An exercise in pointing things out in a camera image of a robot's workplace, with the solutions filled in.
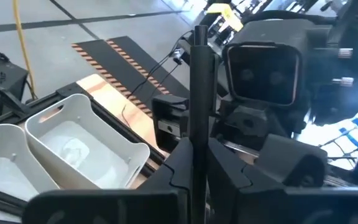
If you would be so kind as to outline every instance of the black metal frame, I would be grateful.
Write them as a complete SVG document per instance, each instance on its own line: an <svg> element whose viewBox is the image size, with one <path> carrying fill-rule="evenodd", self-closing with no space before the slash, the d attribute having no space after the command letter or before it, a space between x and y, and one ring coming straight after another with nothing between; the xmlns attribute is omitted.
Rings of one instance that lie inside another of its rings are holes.
<svg viewBox="0 0 358 224"><path fill-rule="evenodd" d="M131 142L142 142L147 144L150 148L150 159L158 165L163 164L165 158L161 153L159 153L153 146L145 142L140 136L138 136L135 132L129 129L123 122L114 117L108 110L106 110L102 105L100 105L88 92L82 89L82 87L80 87L77 83L71 83L48 96L29 103L28 105L26 105L27 110L25 113L10 108L10 112L0 116L0 124L23 123L26 121L26 119L30 118L34 114L76 93L86 95L91 100L93 112L97 114L104 122L106 122L116 131L118 131L121 135L123 135L126 139ZM154 172L155 169L148 163L146 163L146 165L143 166L142 170L140 171L140 173L146 177L150 177Z"/></svg>

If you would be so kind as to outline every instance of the concrete floor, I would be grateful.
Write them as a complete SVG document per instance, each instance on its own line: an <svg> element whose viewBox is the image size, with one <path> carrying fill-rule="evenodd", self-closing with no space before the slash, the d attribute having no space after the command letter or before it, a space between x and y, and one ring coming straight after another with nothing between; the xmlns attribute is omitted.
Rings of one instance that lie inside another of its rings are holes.
<svg viewBox="0 0 358 224"><path fill-rule="evenodd" d="M203 5L185 4L183 0L19 0L19 2L22 23L29 23L29 26L35 27L25 29L24 35L39 97L96 73L96 70L71 48L72 43L128 35L156 61L160 61L168 54L177 38L193 27L203 7ZM114 16L151 12L166 12L166 14L114 19ZM111 16L112 19L84 24L72 22L76 19L106 16ZM41 27L46 24L45 21L69 22L64 26ZM0 51L4 52L14 64L25 68L19 38L13 23L11 1L0 0ZM169 71L174 63L169 60L163 66ZM178 67L173 72L173 76L188 86L187 65ZM29 91L26 90L24 100L29 98Z"/></svg>

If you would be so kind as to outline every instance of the white plastic bin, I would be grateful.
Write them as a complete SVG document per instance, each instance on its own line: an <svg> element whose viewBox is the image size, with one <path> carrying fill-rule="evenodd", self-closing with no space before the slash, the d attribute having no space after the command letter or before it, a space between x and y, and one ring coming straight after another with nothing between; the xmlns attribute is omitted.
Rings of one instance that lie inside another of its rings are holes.
<svg viewBox="0 0 358 224"><path fill-rule="evenodd" d="M12 124L0 124L0 191L28 201L41 192L57 189L27 147L24 131ZM0 212L0 220L16 222L18 218Z"/></svg>
<svg viewBox="0 0 358 224"><path fill-rule="evenodd" d="M90 99L74 94L25 123L30 150L67 189L131 186L150 155L96 116Z"/></svg>

